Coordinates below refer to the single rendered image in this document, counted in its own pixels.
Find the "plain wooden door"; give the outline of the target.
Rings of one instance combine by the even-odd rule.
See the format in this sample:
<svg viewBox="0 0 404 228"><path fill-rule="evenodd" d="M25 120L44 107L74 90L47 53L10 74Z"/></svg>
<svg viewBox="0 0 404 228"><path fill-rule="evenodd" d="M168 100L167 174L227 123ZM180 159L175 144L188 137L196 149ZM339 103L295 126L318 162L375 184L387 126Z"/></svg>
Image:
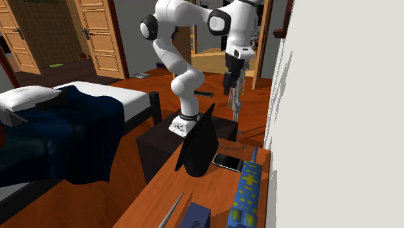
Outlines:
<svg viewBox="0 0 404 228"><path fill-rule="evenodd" d="M259 46L258 46L257 55L256 55L256 61L255 61L256 65L254 68L254 76L252 78L251 89L258 88L258 82L260 81L260 78L261 78L264 56L265 56L265 48L266 48L267 37L268 37L269 24L270 24L272 9L273 9L273 1L274 0L265 0L264 1L264 11L263 11L263 16L262 16L262 23L260 26Z"/></svg>

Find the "white skeletal rack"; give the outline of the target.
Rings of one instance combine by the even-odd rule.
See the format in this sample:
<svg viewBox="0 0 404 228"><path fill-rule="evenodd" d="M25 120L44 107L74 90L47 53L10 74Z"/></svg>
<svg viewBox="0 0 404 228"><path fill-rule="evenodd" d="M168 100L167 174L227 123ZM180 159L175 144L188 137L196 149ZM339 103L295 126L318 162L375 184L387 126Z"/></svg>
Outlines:
<svg viewBox="0 0 404 228"><path fill-rule="evenodd" d="M232 110L233 121L235 122L239 122L240 118L240 108L242 104L240 97L243 95L245 88L245 72L246 69L243 68L241 70L240 77L236 82L236 86L230 87L229 89L228 108Z"/></svg>

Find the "black tablet on stand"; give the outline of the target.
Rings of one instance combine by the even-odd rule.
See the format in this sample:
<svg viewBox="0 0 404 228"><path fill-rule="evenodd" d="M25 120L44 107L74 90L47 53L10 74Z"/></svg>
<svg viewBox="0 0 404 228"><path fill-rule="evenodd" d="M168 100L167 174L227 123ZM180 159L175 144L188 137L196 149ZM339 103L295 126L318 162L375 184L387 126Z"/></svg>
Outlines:
<svg viewBox="0 0 404 228"><path fill-rule="evenodd" d="M175 171L184 166L186 173L192 177L202 177L207 172L218 150L218 138L212 121L215 103L197 121L185 137Z"/></svg>

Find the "black mobile phone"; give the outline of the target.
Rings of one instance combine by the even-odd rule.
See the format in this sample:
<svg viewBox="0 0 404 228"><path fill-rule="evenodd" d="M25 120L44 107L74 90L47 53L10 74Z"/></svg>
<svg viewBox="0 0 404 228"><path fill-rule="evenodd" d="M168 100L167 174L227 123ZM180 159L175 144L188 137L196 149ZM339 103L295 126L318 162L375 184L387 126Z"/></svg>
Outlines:
<svg viewBox="0 0 404 228"><path fill-rule="evenodd" d="M234 172L241 172L243 168L243 160L220 153L217 153L214 156L212 163L216 166L220 166Z"/></svg>

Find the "dark robot stand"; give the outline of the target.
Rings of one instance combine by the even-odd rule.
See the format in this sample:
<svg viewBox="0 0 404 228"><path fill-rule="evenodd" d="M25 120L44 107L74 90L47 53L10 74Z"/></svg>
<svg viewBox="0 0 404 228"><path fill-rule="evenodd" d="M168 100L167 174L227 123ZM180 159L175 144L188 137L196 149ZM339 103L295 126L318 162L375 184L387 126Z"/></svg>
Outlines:
<svg viewBox="0 0 404 228"><path fill-rule="evenodd" d="M165 162L183 142L181 136L169 130L179 110L163 119L152 129L136 139L146 183L149 183ZM238 123L232 120L212 116L216 135L220 139L236 141Z"/></svg>

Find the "blue toy with yellow crosses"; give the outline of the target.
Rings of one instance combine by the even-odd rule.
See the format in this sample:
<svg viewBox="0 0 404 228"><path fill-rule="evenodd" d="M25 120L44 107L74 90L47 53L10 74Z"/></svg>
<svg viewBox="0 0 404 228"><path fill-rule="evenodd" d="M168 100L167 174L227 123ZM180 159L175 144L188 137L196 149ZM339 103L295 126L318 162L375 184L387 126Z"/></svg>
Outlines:
<svg viewBox="0 0 404 228"><path fill-rule="evenodd" d="M224 228L256 228L258 198L262 165L256 163L258 149L254 148L252 159L244 161L238 186Z"/></svg>

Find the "wooden desk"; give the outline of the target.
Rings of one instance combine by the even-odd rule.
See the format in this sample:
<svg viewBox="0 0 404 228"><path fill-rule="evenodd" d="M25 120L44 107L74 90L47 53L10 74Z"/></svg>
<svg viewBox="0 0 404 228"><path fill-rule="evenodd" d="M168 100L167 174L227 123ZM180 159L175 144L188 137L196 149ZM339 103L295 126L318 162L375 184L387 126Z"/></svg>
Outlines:
<svg viewBox="0 0 404 228"><path fill-rule="evenodd" d="M211 210L211 228L224 228L240 178L239 173L211 164L203 177L175 171L178 148L146 185L113 228L158 228L178 202L165 228L178 228L191 202Z"/></svg>

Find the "wooden panel door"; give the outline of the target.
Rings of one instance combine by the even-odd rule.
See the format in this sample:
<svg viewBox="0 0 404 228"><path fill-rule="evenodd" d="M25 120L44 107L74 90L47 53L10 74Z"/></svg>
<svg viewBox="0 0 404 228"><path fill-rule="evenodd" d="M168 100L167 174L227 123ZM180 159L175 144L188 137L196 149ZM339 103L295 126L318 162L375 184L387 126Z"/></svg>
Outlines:
<svg viewBox="0 0 404 228"><path fill-rule="evenodd" d="M26 73L41 74L34 55L18 25L7 0L0 0L0 32L3 35L19 70Z"/></svg>
<svg viewBox="0 0 404 228"><path fill-rule="evenodd" d="M74 2L97 75L128 79L128 66L114 1L74 0Z"/></svg>

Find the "dark blue box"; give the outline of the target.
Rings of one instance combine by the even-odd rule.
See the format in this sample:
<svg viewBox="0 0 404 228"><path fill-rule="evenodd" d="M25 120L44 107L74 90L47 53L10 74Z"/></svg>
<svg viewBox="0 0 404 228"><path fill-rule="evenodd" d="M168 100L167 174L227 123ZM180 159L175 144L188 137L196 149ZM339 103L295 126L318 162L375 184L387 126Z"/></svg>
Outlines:
<svg viewBox="0 0 404 228"><path fill-rule="evenodd" d="M210 228L211 210L191 202L179 228Z"/></svg>

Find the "grey pointed pen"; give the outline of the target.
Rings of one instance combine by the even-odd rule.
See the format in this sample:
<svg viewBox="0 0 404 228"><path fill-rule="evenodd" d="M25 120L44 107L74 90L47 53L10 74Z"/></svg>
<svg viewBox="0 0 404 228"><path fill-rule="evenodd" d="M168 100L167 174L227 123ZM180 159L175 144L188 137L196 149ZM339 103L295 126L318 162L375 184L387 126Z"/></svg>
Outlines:
<svg viewBox="0 0 404 228"><path fill-rule="evenodd" d="M178 203L180 202L181 198L183 197L184 192L180 194L180 196L177 198L175 203L172 205L171 209L168 211L162 222L159 224L158 228L165 228L166 224L168 223L168 220L172 216L175 208L177 207Z"/></svg>

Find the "bed with dark blue blanket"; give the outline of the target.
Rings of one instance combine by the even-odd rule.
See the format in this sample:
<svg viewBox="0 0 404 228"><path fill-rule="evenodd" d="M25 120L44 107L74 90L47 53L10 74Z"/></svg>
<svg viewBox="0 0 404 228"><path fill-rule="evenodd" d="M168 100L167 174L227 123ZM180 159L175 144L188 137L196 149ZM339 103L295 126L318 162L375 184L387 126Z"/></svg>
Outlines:
<svg viewBox="0 0 404 228"><path fill-rule="evenodd" d="M108 181L121 138L152 119L160 123L157 92L89 82L33 108L0 107L0 225L62 181Z"/></svg>

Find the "white pillow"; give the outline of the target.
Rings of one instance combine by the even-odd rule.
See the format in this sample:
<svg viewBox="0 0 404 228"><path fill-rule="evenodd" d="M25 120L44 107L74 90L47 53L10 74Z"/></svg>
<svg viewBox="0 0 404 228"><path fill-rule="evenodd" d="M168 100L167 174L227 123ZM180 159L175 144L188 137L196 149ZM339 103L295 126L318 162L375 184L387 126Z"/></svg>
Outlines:
<svg viewBox="0 0 404 228"><path fill-rule="evenodd" d="M37 103L50 100L61 93L59 89L30 85L0 94L0 107L13 112L33 108Z"/></svg>

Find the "brown wall shelf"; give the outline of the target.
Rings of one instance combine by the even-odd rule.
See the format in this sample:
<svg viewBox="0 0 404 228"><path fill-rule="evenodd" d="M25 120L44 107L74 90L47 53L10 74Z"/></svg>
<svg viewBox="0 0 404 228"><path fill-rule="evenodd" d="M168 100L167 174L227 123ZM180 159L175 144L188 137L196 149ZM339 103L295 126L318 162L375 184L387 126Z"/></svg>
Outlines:
<svg viewBox="0 0 404 228"><path fill-rule="evenodd" d="M284 14L282 28L278 28L273 31L273 36L277 39L284 39L287 36L287 31L289 28L291 13L292 13L292 9L293 9L293 3L294 3L294 0L287 0L286 11Z"/></svg>

